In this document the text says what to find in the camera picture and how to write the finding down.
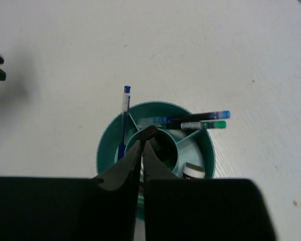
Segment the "pen cap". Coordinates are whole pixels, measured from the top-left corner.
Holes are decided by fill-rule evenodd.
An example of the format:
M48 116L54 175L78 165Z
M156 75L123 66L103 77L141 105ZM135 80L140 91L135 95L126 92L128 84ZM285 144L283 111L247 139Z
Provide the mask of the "pen cap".
M124 155L125 155L125 148L126 148L126 146L125 145L119 145L118 146L118 160L120 160L121 158L123 158L124 157Z
M215 122L215 128L224 129L226 128L226 122L224 120Z
M130 93L130 86L129 85L124 86L124 93Z
M219 118L230 119L230 116L231 116L230 111L224 110L224 111L220 111L218 113L219 113L218 114Z

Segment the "white table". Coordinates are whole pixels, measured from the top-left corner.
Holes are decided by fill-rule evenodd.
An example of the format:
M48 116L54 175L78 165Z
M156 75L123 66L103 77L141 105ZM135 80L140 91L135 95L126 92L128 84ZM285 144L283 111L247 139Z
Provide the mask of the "white table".
M253 179L280 240L301 240L298 1L5 0L0 53L0 175L94 176L128 84L132 104L229 109L216 177Z

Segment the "green pen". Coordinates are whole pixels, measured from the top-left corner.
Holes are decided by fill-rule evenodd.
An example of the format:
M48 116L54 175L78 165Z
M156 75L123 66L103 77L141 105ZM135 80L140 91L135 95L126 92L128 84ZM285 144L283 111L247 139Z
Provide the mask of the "green pen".
M224 120L220 120L217 122L170 123L155 126L167 130L224 129L226 128L226 122Z

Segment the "divider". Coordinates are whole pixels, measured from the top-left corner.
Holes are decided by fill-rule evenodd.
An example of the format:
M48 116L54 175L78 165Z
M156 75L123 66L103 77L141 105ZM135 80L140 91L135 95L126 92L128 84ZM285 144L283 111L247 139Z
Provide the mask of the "divider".
M118 145L122 138L121 114L119 114L108 125L101 137L101 142L97 149L97 172L103 173L117 162ZM137 132L137 127L132 118L127 118L126 141Z
M181 139L177 142L177 147L179 150L182 150L183 148L189 146L195 141L196 136L201 133L202 130L195 131L191 133L190 135L186 136L185 138Z
M140 131L140 128L138 128L137 123L135 122L134 118L131 116L130 113L129 113L128 115L129 115L131 121L133 122L134 126L136 127L137 131L139 132L139 131Z

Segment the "green pen holder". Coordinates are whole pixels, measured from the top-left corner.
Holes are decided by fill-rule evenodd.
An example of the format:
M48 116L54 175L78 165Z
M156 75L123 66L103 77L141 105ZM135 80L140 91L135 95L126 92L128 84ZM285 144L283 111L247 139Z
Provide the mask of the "green pen holder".
M126 126L127 145L125 151L138 139L138 119L155 116L174 116L190 114L178 105L168 102L145 102L129 109ZM121 115L115 117L104 131L97 149L96 169L101 174L117 162L118 144L121 138ZM205 170L205 178L213 178L215 171L215 153L211 138L206 130L182 131L162 130L162 134L172 145L176 146L176 160L170 160L171 171L181 177L186 162L201 166ZM144 197L140 193L137 202L137 217L143 219Z

